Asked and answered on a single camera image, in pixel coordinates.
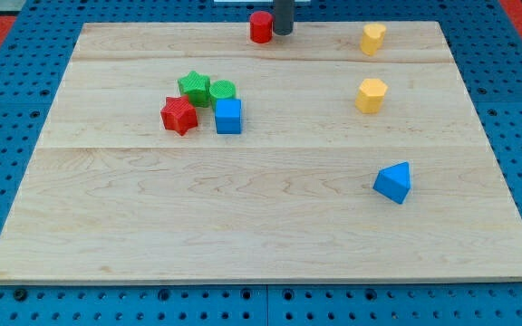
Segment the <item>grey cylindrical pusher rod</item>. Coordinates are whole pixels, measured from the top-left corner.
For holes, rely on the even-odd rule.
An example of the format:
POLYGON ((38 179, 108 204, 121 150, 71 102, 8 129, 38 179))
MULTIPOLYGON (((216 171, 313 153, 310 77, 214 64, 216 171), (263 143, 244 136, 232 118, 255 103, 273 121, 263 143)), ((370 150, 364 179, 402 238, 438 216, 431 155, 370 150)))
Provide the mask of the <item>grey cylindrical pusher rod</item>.
POLYGON ((273 32, 277 35, 289 35, 294 29, 295 1, 274 0, 273 32))

